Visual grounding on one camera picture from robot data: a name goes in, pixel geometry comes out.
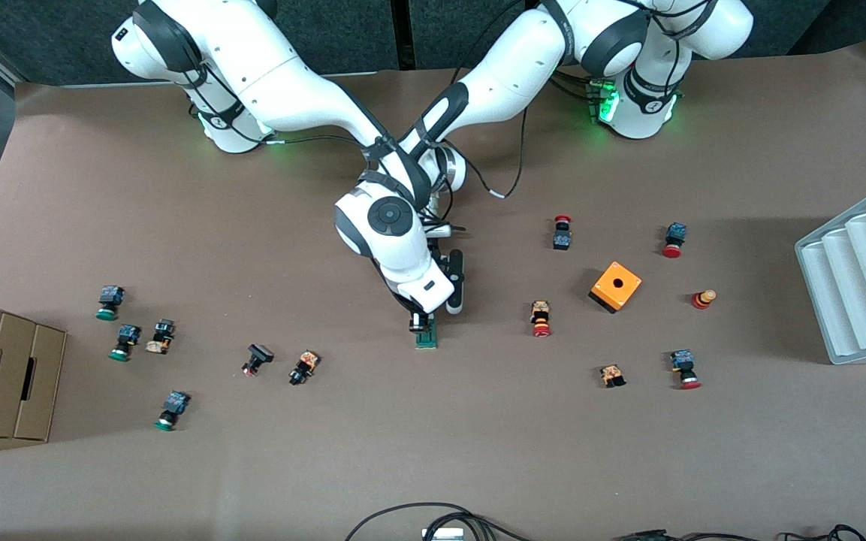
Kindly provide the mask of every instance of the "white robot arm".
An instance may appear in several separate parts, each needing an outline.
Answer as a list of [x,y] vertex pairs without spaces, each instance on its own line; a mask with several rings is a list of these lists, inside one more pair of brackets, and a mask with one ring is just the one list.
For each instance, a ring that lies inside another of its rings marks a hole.
[[[621,77],[634,81],[631,93],[619,93],[610,120],[603,120],[626,137],[649,137],[662,126],[692,52],[710,59],[731,55],[752,27],[753,15],[741,0],[544,0],[523,11],[483,62],[444,90],[400,144],[422,162],[427,148],[453,130],[511,119],[558,65],[577,63],[594,79],[625,71]],[[680,48],[675,59],[672,47]],[[662,103],[653,103],[657,96]],[[640,101],[645,104],[636,113],[639,107],[629,103]]]
[[728,57],[753,28],[753,15],[741,0],[653,0],[653,9],[635,64],[601,90],[600,121],[628,138],[652,137],[670,119],[693,53]]
[[433,312],[456,287],[433,260],[418,211],[430,205],[433,183],[459,187],[459,155],[443,147],[420,168],[354,96],[310,71],[271,15],[254,0],[145,0],[111,43],[130,72],[182,86],[221,150],[264,143],[256,120],[276,131],[346,129],[382,172],[365,171],[336,203],[336,229],[404,305]]

